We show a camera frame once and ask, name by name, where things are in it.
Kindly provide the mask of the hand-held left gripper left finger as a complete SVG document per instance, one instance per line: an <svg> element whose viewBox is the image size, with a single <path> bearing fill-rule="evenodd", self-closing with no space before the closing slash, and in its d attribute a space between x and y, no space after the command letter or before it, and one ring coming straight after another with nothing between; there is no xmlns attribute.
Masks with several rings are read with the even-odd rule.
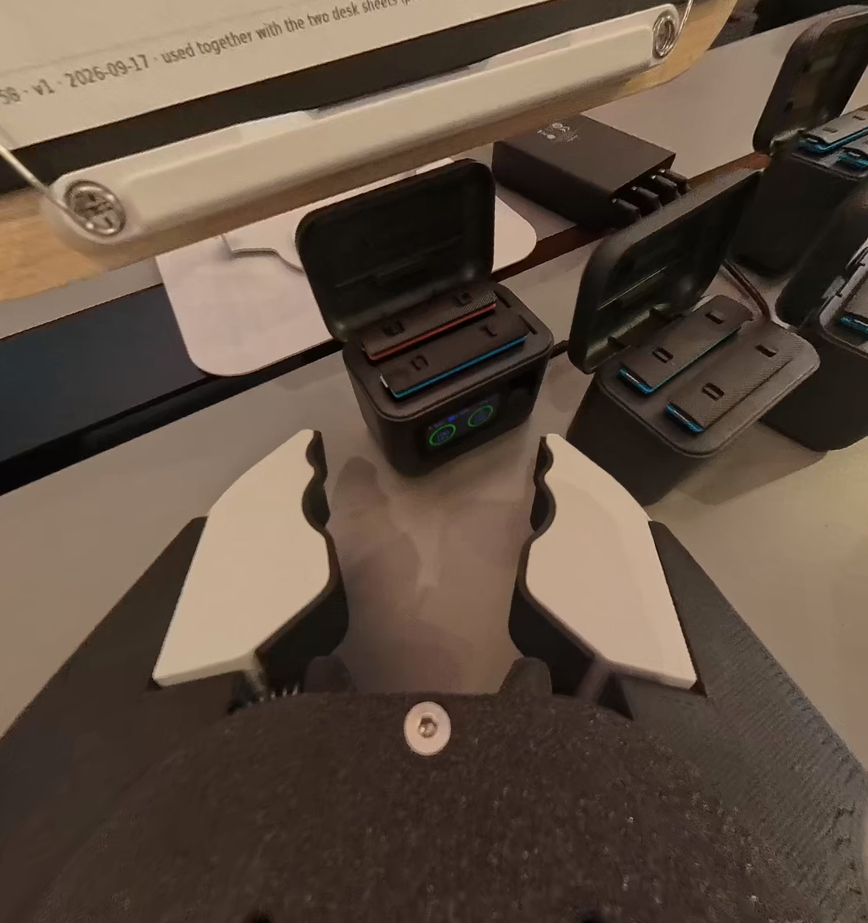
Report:
<svg viewBox="0 0 868 923"><path fill-rule="evenodd" d="M303 429L214 503L152 672L159 686L240 674L250 686L304 686L349 627L328 530L327 461Z"/></svg>

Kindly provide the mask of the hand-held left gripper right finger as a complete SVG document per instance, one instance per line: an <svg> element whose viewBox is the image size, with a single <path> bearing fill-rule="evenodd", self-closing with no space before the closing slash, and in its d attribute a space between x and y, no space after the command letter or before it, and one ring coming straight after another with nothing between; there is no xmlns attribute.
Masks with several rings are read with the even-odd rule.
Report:
<svg viewBox="0 0 868 923"><path fill-rule="evenodd" d="M603 696L621 677L693 689L697 670L643 507L558 434L541 437L533 484L509 612L520 654L548 668L557 695Z"/></svg>

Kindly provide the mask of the black battery charger case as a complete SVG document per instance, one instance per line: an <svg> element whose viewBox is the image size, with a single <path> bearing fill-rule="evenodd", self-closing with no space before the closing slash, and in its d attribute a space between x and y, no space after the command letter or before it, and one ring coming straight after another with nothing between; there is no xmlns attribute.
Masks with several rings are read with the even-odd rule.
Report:
<svg viewBox="0 0 868 923"><path fill-rule="evenodd" d="M841 114L868 66L868 6L834 9L790 46L755 128L770 159L733 243L735 258L766 276L791 270L866 173L836 164L839 151L809 156L798 136Z"/></svg>
<svg viewBox="0 0 868 923"><path fill-rule="evenodd" d="M820 364L763 421L813 451L868 436L868 342L835 323L860 290L868 290L868 179L836 207L775 302Z"/></svg>
<svg viewBox="0 0 868 923"><path fill-rule="evenodd" d="M451 180L458 178L461 170L471 171L473 176L486 180L486 257L487 266L491 267L494 178L490 169L480 162L471 159L459 162L442 174L425 173L421 181L435 183L440 177ZM531 329L527 340L495 359L408 398L394 399L389 395L380 383L379 366L430 340L379 363L368 361L361 347L350 340L341 342L343 363L363 420L385 459L400 474L431 472L521 425L532 412L554 346L553 335L515 294L495 283L493 271L489 280L491 289L497 292L497 306L484 317L502 311L516 313Z"/></svg>
<svg viewBox="0 0 868 923"><path fill-rule="evenodd" d="M663 499L762 421L819 367L814 347L788 329L798 340L794 359L709 431L696 436L683 432L664 413L668 399L681 386L743 338L768 326L787 329L769 310L727 294L708 294L760 180L759 172L742 169L692 189L603 238L582 272L567 355L591 382L566 440L641 505ZM639 395L616 378L633 348L716 295L749 306L751 322L650 396Z"/></svg>

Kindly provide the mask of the black battery with orange edge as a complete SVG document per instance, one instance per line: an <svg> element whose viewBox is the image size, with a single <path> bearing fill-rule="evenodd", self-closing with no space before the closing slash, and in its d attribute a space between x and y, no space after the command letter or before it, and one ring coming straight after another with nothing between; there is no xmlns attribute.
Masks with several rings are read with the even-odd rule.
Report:
<svg viewBox="0 0 868 923"><path fill-rule="evenodd" d="M382 317L361 331L359 344L368 361L379 363L477 317L484 317L496 306L497 292L487 287L442 294Z"/></svg>

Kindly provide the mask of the black power adapter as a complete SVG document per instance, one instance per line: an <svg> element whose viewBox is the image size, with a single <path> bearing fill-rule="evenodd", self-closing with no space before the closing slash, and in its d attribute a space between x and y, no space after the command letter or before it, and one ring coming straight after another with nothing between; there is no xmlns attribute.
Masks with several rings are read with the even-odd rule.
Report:
<svg viewBox="0 0 868 923"><path fill-rule="evenodd" d="M583 115L497 141L497 183L597 232L635 224L690 190L666 148Z"/></svg>

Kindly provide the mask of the printed instruction sheet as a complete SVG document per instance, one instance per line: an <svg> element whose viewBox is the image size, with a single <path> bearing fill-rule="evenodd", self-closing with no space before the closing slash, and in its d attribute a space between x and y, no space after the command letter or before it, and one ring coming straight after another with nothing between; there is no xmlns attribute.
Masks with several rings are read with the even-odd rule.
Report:
<svg viewBox="0 0 868 923"><path fill-rule="evenodd" d="M536 2L0 2L0 142L23 148Z"/></svg>

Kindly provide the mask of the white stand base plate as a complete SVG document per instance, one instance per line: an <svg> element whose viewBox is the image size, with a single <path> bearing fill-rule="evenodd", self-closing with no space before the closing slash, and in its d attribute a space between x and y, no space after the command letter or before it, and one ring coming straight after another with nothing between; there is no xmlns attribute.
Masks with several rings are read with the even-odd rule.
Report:
<svg viewBox="0 0 868 923"><path fill-rule="evenodd" d="M532 225L496 193L486 257L486 180L421 181L446 158L157 257L190 359L238 376L430 304L455 312L528 257Z"/></svg>

